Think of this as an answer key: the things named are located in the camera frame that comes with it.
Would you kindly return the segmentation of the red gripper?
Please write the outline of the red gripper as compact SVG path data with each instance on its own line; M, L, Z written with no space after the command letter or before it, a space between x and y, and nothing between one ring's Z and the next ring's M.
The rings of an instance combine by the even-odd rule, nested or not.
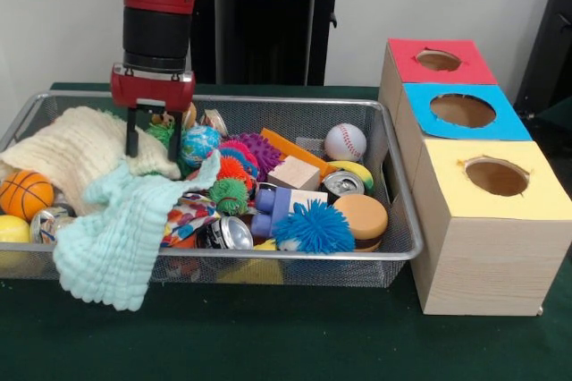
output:
M174 127L168 158L177 161L181 150L182 116L192 101L195 87L192 71L146 72L115 63L111 72L112 98L116 105L128 107L125 154L128 157L139 154L137 108L162 107L172 112Z

